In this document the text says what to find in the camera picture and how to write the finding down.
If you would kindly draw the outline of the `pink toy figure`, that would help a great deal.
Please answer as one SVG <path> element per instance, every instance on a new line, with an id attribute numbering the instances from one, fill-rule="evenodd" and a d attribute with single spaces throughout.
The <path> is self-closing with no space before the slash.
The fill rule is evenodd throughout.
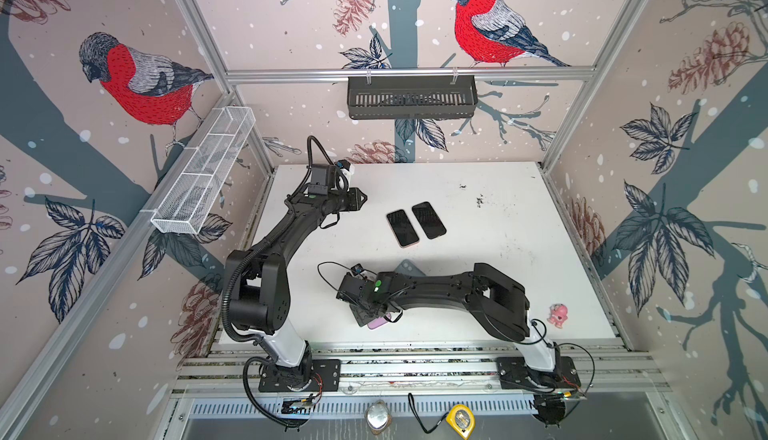
<path id="1" fill-rule="evenodd" d="M 568 307 L 562 303 L 555 303 L 549 307 L 549 316 L 547 321 L 558 329 L 562 329 L 568 320 Z"/>

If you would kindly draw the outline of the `grey blue phone case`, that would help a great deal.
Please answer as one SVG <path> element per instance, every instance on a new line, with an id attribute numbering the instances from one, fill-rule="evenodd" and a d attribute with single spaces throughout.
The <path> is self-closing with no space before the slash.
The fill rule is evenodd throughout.
<path id="1" fill-rule="evenodd" d="M 395 268 L 395 272 L 407 276 L 423 277 L 425 273 L 420 270 L 411 260 L 405 259 Z"/>

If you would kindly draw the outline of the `black screen phone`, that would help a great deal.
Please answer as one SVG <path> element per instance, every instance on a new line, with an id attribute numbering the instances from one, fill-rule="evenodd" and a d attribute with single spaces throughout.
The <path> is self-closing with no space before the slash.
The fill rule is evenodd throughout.
<path id="1" fill-rule="evenodd" d="M 386 219 L 400 247 L 406 248 L 419 241 L 419 236 L 403 209 L 386 214 Z"/>

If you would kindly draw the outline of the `silver round object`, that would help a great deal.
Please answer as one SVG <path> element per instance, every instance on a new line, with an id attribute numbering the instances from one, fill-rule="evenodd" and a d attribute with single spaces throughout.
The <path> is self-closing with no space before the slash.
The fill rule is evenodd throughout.
<path id="1" fill-rule="evenodd" d="M 383 433 L 392 422 L 392 415 L 387 404 L 377 400 L 365 412 L 365 421 L 373 435 Z"/>

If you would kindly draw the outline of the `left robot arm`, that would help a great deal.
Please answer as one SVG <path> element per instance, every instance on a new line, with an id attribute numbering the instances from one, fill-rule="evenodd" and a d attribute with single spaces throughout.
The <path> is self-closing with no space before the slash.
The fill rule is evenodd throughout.
<path id="1" fill-rule="evenodd" d="M 307 138 L 307 159 L 304 178 L 286 196 L 282 220 L 250 248 L 229 254 L 220 307 L 226 335 L 260 346 L 267 354 L 265 370 L 294 391 L 313 381 L 313 359 L 308 341 L 288 320 L 288 265 L 312 232 L 328 228 L 328 216 L 340 220 L 340 214 L 360 210 L 367 200 L 350 185 L 351 164 L 333 160 L 313 135 Z"/>

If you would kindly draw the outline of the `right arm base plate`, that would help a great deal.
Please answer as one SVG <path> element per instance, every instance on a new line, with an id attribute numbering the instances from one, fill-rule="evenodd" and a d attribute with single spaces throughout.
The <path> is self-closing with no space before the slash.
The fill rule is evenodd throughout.
<path id="1" fill-rule="evenodd" d="M 520 389 L 549 394 L 576 391 L 582 388 L 571 357 L 557 357 L 552 372 L 534 370 L 522 357 L 499 357 L 496 360 L 499 381 L 503 389 Z"/>

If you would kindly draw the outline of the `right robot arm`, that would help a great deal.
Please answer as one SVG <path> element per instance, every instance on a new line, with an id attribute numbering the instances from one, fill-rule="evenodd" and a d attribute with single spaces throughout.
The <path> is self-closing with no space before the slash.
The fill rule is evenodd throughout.
<path id="1" fill-rule="evenodd" d="M 537 394 L 570 393 L 582 388 L 573 360 L 547 338 L 542 321 L 528 316 L 522 284 L 487 263 L 441 276 L 382 271 L 373 277 L 357 265 L 336 288 L 360 326 L 382 319 L 393 323 L 415 308 L 468 312 L 491 337 L 512 343 L 522 354 L 496 361 L 501 387 Z"/>

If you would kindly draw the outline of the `white mesh tray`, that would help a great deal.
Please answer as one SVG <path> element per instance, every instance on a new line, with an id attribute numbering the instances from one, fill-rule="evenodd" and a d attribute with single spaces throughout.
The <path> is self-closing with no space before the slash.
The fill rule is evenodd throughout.
<path id="1" fill-rule="evenodd" d="M 162 233 L 196 235 L 254 126 L 245 106 L 221 108 L 190 160 L 151 218 Z"/>

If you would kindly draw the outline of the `yellow tape measure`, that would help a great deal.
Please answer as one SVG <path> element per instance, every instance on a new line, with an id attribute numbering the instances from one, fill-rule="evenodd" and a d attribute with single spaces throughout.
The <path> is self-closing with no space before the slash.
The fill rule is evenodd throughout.
<path id="1" fill-rule="evenodd" d="M 454 405 L 448 412 L 445 421 L 463 440 L 470 439 L 476 425 L 473 412 L 463 404 Z"/>

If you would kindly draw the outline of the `purple phone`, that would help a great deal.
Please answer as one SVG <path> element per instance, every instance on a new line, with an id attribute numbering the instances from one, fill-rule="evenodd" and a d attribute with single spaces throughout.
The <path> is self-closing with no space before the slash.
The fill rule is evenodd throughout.
<path id="1" fill-rule="evenodd" d="M 367 323 L 367 328 L 370 329 L 370 330 L 374 330 L 374 329 L 380 328 L 380 327 L 382 327 L 384 325 L 387 325 L 387 324 L 390 324 L 390 323 L 393 323 L 393 322 L 394 322 L 394 320 L 392 319 L 391 315 L 390 314 L 386 314 L 386 315 L 384 315 L 382 317 L 375 318 L 374 320 L 371 320 L 370 322 L 368 322 Z"/>

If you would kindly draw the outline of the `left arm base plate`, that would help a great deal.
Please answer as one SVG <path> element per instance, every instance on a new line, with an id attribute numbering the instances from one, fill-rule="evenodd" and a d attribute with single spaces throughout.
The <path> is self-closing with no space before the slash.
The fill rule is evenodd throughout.
<path id="1" fill-rule="evenodd" d="M 267 366 L 262 369 L 258 391 L 261 393 L 336 392 L 339 388 L 341 362 L 316 359 L 311 365 L 296 368 Z"/>

